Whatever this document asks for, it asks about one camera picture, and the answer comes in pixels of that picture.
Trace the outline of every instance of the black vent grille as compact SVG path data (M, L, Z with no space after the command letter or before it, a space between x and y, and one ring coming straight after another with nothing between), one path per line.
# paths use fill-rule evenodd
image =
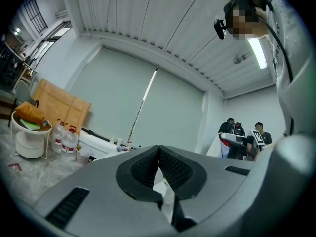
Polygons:
M228 166L227 168L225 168L225 170L232 172L232 173L239 174L239 175L243 175L243 176L247 176L250 172L250 170L248 170L248 169L237 168L237 167L233 167L233 166Z
M71 217L75 214L89 192L89 190L83 188L74 188L46 217L46 220L63 229Z
M131 168L132 176L141 184L153 188L159 160L157 151L137 161Z
M163 176L173 190L185 184L193 175L193 171L188 165L162 149L160 149L159 161Z

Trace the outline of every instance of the gray window shade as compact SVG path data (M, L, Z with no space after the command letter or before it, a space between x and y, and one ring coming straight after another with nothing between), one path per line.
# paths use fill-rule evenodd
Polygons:
M80 73L70 93L91 103L84 126L127 142L155 66L102 48Z
M203 93L158 69L131 138L133 145L169 145L194 151Z

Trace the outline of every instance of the white stool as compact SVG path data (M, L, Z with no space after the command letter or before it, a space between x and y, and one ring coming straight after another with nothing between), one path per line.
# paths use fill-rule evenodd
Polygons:
M39 131L31 131L20 125L20 117L16 112L11 115L12 124L21 130L16 134L16 151L18 154L27 158L37 158L43 157L47 159L48 153L48 138L52 131L51 126L41 126ZM13 151L13 132L11 126L11 149ZM44 154L44 138L43 135L47 137L46 141L46 157L42 156Z
M16 151L26 158L38 158L44 154L44 138L20 131L15 136Z

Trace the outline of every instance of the corrugated ceiling panel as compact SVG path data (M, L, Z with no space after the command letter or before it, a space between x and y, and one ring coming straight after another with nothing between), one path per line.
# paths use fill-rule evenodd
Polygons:
M150 0L141 39L162 49L194 0Z
M149 0L118 0L118 33L138 39Z
M223 6L228 0L196 0L170 41L167 51L188 62L212 38L215 15L224 17Z
M245 73L241 74L239 76L236 76L235 78L230 78L224 83L218 85L222 89L222 91L229 91L232 89L237 89L241 87L246 87L247 85L250 85L256 81L261 81L266 78L271 78L269 74L269 70L262 70L260 72L252 72L252 73Z
M214 83L219 83L225 78L233 77L234 74L237 74L237 73L242 74L248 71L251 71L251 72L260 71L257 59L254 56L251 56L247 58L246 60L243 60L239 64L233 63L233 59L227 60L225 65L221 66L221 69L217 70L217 73L210 76L210 79Z
M271 78L260 70L251 46L229 33L218 38L213 23L229 0L78 0L85 28L153 44L197 69L224 92ZM248 58L234 64L236 55Z

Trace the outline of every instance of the man in black shirt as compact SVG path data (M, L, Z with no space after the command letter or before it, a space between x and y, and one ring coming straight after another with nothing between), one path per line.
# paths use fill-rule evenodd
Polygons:
M263 141L266 145L272 143L271 134L263 131L262 123L256 123L256 130L260 132L261 137L263 138Z
M221 127L218 130L218 133L229 132L229 126L231 123L235 123L233 118L229 118L225 123L222 123Z

